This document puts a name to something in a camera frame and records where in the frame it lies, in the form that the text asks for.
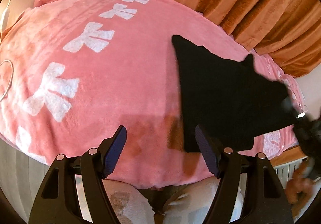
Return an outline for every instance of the black fabric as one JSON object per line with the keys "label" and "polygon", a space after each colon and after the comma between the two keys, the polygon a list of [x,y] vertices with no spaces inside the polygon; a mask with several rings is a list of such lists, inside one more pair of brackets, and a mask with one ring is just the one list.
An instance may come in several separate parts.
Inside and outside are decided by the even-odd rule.
{"label": "black fabric", "polygon": [[200,124],[225,147],[250,150],[254,137],[292,125],[295,117],[281,107],[284,84],[255,72],[253,55],[243,61],[223,59],[179,35],[172,37],[179,66],[186,152],[199,152]]}

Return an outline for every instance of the pink blanket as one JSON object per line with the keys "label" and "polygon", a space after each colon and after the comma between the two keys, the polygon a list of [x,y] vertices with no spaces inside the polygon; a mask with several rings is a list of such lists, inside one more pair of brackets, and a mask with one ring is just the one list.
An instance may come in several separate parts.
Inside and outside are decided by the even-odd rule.
{"label": "pink blanket", "polygon": [[[82,155],[124,125],[127,143],[109,179],[149,188],[211,176],[201,154],[183,151],[173,34],[223,58],[240,61],[248,54],[221,28],[172,0],[60,0],[27,11],[0,49],[0,59],[14,64],[0,132],[49,165],[60,153]],[[295,80],[268,55],[255,54],[255,68],[287,82],[302,107]],[[9,66],[0,73],[4,90]],[[294,142],[287,127],[257,137],[243,153],[271,158]]]}

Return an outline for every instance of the bed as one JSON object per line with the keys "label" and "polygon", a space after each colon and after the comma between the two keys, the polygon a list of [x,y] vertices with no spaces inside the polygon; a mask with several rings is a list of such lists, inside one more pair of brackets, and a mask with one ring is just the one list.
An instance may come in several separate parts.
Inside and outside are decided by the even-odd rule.
{"label": "bed", "polygon": [[[213,48],[213,38],[222,42],[220,46],[216,46],[216,54],[219,53],[224,58],[240,61],[248,53],[241,45],[235,43],[232,37],[227,36],[220,27],[201,17],[199,13],[172,0],[109,0],[108,2],[104,0],[86,0],[86,2],[93,2],[93,5],[96,5],[95,10],[90,13],[92,16],[95,15],[95,18],[91,20],[83,19],[77,22],[75,22],[75,19],[68,19],[68,16],[71,15],[71,10],[78,11],[77,14],[73,13],[78,20],[80,20],[81,13],[85,11],[88,13],[89,8],[82,6],[82,1],[84,0],[53,1],[47,5],[40,6],[36,10],[25,11],[28,7],[33,7],[34,0],[12,0],[12,6],[17,7],[12,7],[12,15],[9,18],[8,27],[15,25],[3,40],[0,58],[1,60],[4,58],[11,59],[15,64],[15,76],[19,75],[23,80],[15,80],[14,78],[11,92],[8,98],[2,102],[0,187],[14,209],[26,222],[29,218],[33,199],[48,169],[47,165],[50,165],[55,156],[59,153],[64,153],[67,156],[83,154],[89,148],[97,147],[106,136],[111,136],[119,124],[130,125],[130,132],[137,132],[137,136],[143,136],[143,138],[138,138],[137,136],[132,138],[133,141],[127,145],[127,151],[120,158],[118,169],[115,170],[114,175],[111,175],[111,179],[128,182],[138,188],[146,189],[168,185],[183,185],[211,176],[199,154],[185,154],[182,151],[181,141],[177,141],[177,138],[173,139],[173,136],[182,135],[181,122],[178,120],[178,79],[177,77],[172,77],[169,81],[161,80],[161,78],[166,78],[167,75],[175,74],[176,68],[170,65],[172,63],[163,64],[162,62],[166,58],[173,59],[173,55],[171,56],[170,52],[162,53],[158,51],[146,56],[144,53],[139,52],[139,49],[143,49],[146,46],[154,46],[157,50],[159,50],[159,46],[168,49],[167,42],[163,42],[161,39],[179,33],[185,34],[189,38],[194,35],[193,40],[196,44],[201,45],[206,42],[206,47],[209,48]],[[0,9],[5,5],[6,0],[3,0]],[[153,16],[153,11],[161,14]],[[158,16],[161,15],[163,17],[166,16],[166,18],[160,19]],[[183,23],[184,19],[192,20],[188,27]],[[149,24],[147,28],[140,27],[142,20],[151,20],[147,23]],[[168,27],[170,22],[174,20],[175,26],[169,31],[159,29]],[[51,22],[55,23],[55,26],[47,26]],[[153,30],[152,25],[154,24],[158,24],[158,26],[157,29]],[[55,30],[55,28],[63,26],[65,30]],[[112,26],[112,28],[101,29],[108,26]],[[195,30],[198,30],[198,33],[203,36],[195,36]],[[84,36],[86,31],[87,34],[90,34],[86,36],[91,37],[89,42],[88,39],[86,41]],[[135,38],[133,31],[141,31],[148,35],[147,37],[150,37],[148,42],[141,42],[138,39],[134,40],[134,42],[128,41],[128,39]],[[50,40],[50,43],[48,44],[48,41],[43,40],[43,38]],[[42,43],[35,46],[33,42]],[[128,57],[127,53],[126,55],[121,53],[121,49],[125,49],[128,45],[132,46],[134,43],[136,44],[133,47],[134,54]],[[119,53],[121,55],[115,56],[106,53],[104,50],[107,47],[109,51],[114,47],[117,48],[118,55]],[[227,47],[232,48],[233,51],[230,53],[224,51]],[[60,50],[63,53],[62,55],[57,54],[58,48],[62,49]],[[259,56],[255,50],[251,50],[251,52],[255,56],[256,70],[270,79],[283,81],[288,86],[293,103],[303,110],[304,100],[293,77],[285,74],[269,55]],[[88,62],[98,54],[104,54],[100,58],[102,63],[98,61],[95,61],[94,64]],[[77,61],[75,61],[77,64],[88,64],[80,69],[78,68],[76,71],[77,76],[75,71],[68,70],[65,65],[67,60],[71,60],[75,56],[78,56]],[[99,85],[106,84],[106,78],[102,76],[101,80],[95,81],[93,75],[88,76],[88,71],[97,72],[97,67],[103,67],[105,60],[113,59],[116,60],[108,68],[108,71],[113,71],[115,68],[124,70],[126,66],[133,67],[132,60],[138,60],[135,70],[132,70],[134,71],[132,77],[121,72],[113,72],[108,75],[108,80],[123,82],[123,89],[119,89],[119,86],[108,86],[106,91],[111,93],[108,96],[110,100],[117,100],[121,104],[120,106],[126,107],[126,111],[122,111],[124,117],[118,118],[113,122],[109,119],[105,120],[103,114],[108,104],[104,104],[105,106],[96,107],[95,109],[97,110],[93,109],[93,111],[99,111],[100,114],[96,121],[90,122],[86,117],[81,119],[81,116],[84,117],[84,115],[90,118],[94,116],[91,109],[88,109],[94,104],[86,101],[89,96],[88,93],[92,94],[89,98],[91,101],[95,98],[106,98],[105,96],[98,97],[99,93],[95,93],[95,89]],[[155,69],[155,62],[153,61],[155,59],[158,60],[162,70]],[[30,64],[32,64],[32,69],[26,73]],[[148,75],[145,75],[144,70],[140,69],[143,64],[150,64],[147,67]],[[6,81],[8,75],[10,75],[9,68],[2,68],[1,74],[4,75]],[[49,89],[46,94],[59,93],[59,95],[53,94],[51,99],[44,98],[44,95],[41,95],[41,91],[39,91],[44,90],[39,86],[44,81],[44,74],[48,75],[46,78],[49,78],[46,79],[46,82],[51,84],[51,87],[46,88],[46,91]],[[140,86],[133,86],[135,77],[144,77],[146,79],[145,85],[142,83]],[[80,83],[80,78],[86,78],[86,84]],[[155,85],[152,92],[144,92],[146,86],[150,85],[155,78],[158,80],[158,84]],[[90,87],[86,90],[87,92],[85,91],[86,95],[81,95],[78,89],[84,90],[86,85]],[[162,93],[162,89],[168,89],[168,91]],[[130,99],[128,97],[126,93],[129,91],[135,93],[135,98]],[[41,102],[34,105],[39,96],[41,96]],[[165,96],[173,101],[164,104],[157,103],[157,99],[149,99],[150,103],[155,107],[143,107],[144,109],[140,110],[140,107],[144,106],[145,98],[148,99],[149,96],[157,96],[158,100]],[[79,99],[77,102],[73,102],[74,98]],[[87,102],[86,107],[79,106],[78,110],[75,109],[77,104],[85,102]],[[72,107],[77,112],[70,115],[70,112],[73,111]],[[115,109],[110,109],[110,111],[112,111],[113,116],[119,112]],[[140,121],[135,111],[140,111],[141,114],[152,114],[155,118],[152,121]],[[166,120],[159,120],[157,116],[166,117]],[[67,123],[64,123],[63,120],[66,118],[68,118]],[[81,123],[85,127],[80,127],[75,123],[79,119],[82,120]],[[57,126],[61,122],[64,123],[63,127]],[[109,128],[104,128],[102,126],[104,124],[109,125]],[[171,129],[169,136],[167,136],[168,131],[164,131],[164,124],[166,129]],[[154,133],[157,132],[159,135],[153,135],[153,133],[149,132],[148,129],[153,127],[155,128]],[[70,129],[73,128],[81,128],[81,131],[71,132]],[[93,136],[93,129],[99,134]],[[67,134],[69,139],[65,141],[63,136]],[[86,143],[88,139],[84,136],[90,136],[90,141]],[[163,142],[158,143],[158,145],[166,147],[163,150],[159,149],[162,153],[153,149],[142,149],[145,143],[151,141],[151,137],[159,138],[160,136],[166,136]],[[242,153],[254,155],[259,151],[263,151],[269,158],[273,158],[281,155],[283,151],[295,144],[295,137],[291,128],[288,127],[287,129],[257,137],[253,149]],[[143,163],[142,168],[137,168],[139,164],[137,162],[143,162],[148,157],[153,157],[152,162]],[[163,160],[160,162],[160,158],[170,158],[170,161],[177,163],[172,163],[172,167],[164,173],[161,165],[168,164],[168,161]],[[135,172],[148,172],[148,175],[142,178]]]}

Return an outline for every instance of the silver screw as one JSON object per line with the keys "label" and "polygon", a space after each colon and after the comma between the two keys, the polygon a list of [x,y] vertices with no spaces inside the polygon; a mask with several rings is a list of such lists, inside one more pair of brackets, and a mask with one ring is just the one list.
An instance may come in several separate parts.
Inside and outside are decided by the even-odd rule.
{"label": "silver screw", "polygon": [[259,152],[257,156],[262,160],[266,158],[266,155],[262,152]]}
{"label": "silver screw", "polygon": [[57,161],[61,161],[65,156],[63,154],[59,154],[56,159]]}
{"label": "silver screw", "polygon": [[89,150],[89,154],[90,155],[94,155],[94,154],[96,154],[97,153],[97,149],[96,148],[91,148],[90,150]]}
{"label": "silver screw", "polygon": [[233,152],[233,149],[230,147],[226,147],[226,148],[224,148],[224,152],[227,154],[231,154]]}

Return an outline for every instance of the beige pants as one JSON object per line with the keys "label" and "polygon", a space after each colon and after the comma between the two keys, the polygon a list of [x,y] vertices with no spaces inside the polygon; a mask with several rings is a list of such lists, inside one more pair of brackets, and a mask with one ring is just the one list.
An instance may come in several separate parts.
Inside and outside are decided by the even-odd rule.
{"label": "beige pants", "polygon": [[[111,205],[121,224],[154,224],[154,212],[148,200],[133,186],[110,180],[103,181]],[[219,180],[215,177],[190,184],[173,195],[164,205],[163,224],[201,224],[216,194]],[[77,191],[82,216],[92,222],[81,179]],[[240,217],[243,197],[237,194],[231,221]]]}

